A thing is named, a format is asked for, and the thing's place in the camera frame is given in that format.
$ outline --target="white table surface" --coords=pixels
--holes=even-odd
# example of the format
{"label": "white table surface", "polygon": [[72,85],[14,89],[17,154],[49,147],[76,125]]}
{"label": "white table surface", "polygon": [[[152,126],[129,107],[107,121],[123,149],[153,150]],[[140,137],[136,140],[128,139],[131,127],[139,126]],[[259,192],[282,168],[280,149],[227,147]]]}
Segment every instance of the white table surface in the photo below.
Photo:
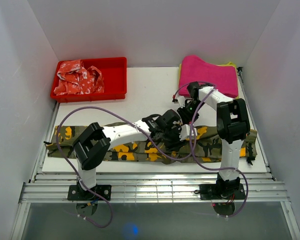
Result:
{"label": "white table surface", "polygon": [[[83,106],[98,106],[110,110],[131,122],[140,120],[151,114],[163,114],[168,109],[177,109],[179,105],[172,103],[172,96],[178,89],[178,67],[130,67],[127,69],[127,94],[122,100],[106,100],[95,102],[61,103],[55,120],[58,126],[61,120],[72,110]],[[239,97],[244,98],[241,85],[238,83]],[[204,105],[200,111],[198,125],[215,126],[216,112]],[[120,122],[117,118],[96,109],[85,109],[70,116],[65,125],[88,126],[98,122],[101,126],[113,122]],[[244,173],[266,173],[266,166],[261,154],[258,141],[258,153],[253,166],[247,164],[244,158],[240,159],[239,169]],[[78,167],[77,161],[71,159]],[[219,168],[221,163],[205,163],[210,168]],[[72,168],[63,158],[45,157],[42,172],[44,173],[71,173]],[[206,173],[196,163],[175,162],[165,165],[161,162],[124,162],[104,161],[97,167],[98,173]]]}

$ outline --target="red tray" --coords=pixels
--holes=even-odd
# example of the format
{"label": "red tray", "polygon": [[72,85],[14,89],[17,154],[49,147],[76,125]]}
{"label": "red tray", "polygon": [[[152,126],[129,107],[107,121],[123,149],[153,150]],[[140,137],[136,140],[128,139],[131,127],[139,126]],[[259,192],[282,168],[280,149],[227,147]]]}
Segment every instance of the red tray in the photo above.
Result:
{"label": "red tray", "polygon": [[124,99],[127,93],[127,59],[125,57],[82,59],[85,69],[95,66],[104,77],[104,93],[80,95],[55,95],[54,89],[58,86],[57,72],[64,61],[58,62],[50,97],[58,103],[85,102],[97,100]]}

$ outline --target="camouflage pants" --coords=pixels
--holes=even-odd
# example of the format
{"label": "camouflage pants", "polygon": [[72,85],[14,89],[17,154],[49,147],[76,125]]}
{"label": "camouflage pants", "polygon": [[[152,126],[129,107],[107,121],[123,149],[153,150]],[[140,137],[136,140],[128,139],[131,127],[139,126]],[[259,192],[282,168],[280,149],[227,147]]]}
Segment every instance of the camouflage pants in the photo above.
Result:
{"label": "camouflage pants", "polygon": [[[118,122],[109,124],[107,126],[113,127],[122,125],[124,123]],[[55,158],[62,158],[57,145],[56,145],[56,133],[58,126],[54,129],[54,135],[52,137],[51,143],[46,142],[45,146],[48,149],[48,156]],[[218,136],[217,127],[215,126],[197,126],[197,142],[195,146],[195,156],[201,162],[205,163],[215,163],[220,162],[222,157],[222,142],[221,138]],[[62,126],[58,136],[60,146],[62,151],[68,156],[68,158],[75,159],[75,154],[73,151],[72,144],[76,138],[86,129],[86,126]],[[250,130],[244,140],[240,157],[255,159],[256,152],[256,139],[257,131]],[[159,148],[169,156],[174,158],[184,158],[190,152],[190,145],[186,144],[181,147],[178,152],[167,151],[163,142],[156,142]],[[106,153],[104,161],[130,161],[130,162],[162,162],[164,164],[171,164],[175,162],[161,153],[152,146],[150,141],[135,141],[129,142],[122,145],[118,145]],[[182,161],[181,163],[195,163],[193,157],[190,156]]]}

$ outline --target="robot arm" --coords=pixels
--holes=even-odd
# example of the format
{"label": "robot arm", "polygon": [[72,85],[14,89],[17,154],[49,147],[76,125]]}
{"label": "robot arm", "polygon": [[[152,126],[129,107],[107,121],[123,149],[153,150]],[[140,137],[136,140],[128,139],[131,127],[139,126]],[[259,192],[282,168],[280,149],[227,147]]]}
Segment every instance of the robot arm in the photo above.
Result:
{"label": "robot arm", "polygon": [[[187,90],[191,99],[182,96],[174,100],[180,104],[177,112],[170,109],[163,115],[153,114],[135,122],[134,125],[145,131],[153,140],[162,140],[168,150],[177,151],[187,144],[185,139],[189,137],[189,123],[199,103],[208,95],[204,102],[216,110],[217,132],[222,139],[221,167],[238,168],[241,146],[250,130],[245,101],[227,97],[214,90],[210,84],[199,85],[198,82],[192,82]],[[96,167],[109,149],[145,140],[147,137],[141,131],[128,124],[100,127],[97,122],[92,123],[73,143],[82,181],[89,188],[95,187]],[[216,185],[220,194],[238,190],[239,184],[240,178],[236,171],[219,171]]]}

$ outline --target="pink towel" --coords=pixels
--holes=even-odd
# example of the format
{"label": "pink towel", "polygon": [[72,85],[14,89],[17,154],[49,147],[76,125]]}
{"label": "pink towel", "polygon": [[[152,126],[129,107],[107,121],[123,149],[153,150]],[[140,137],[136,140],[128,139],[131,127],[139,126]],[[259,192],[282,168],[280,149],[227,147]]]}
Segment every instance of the pink towel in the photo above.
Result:
{"label": "pink towel", "polygon": [[[216,89],[230,98],[238,96],[237,71],[233,66],[217,66],[203,61],[196,55],[186,56],[181,64],[179,88],[196,81],[215,84]],[[183,87],[179,94],[189,97],[187,87]]]}

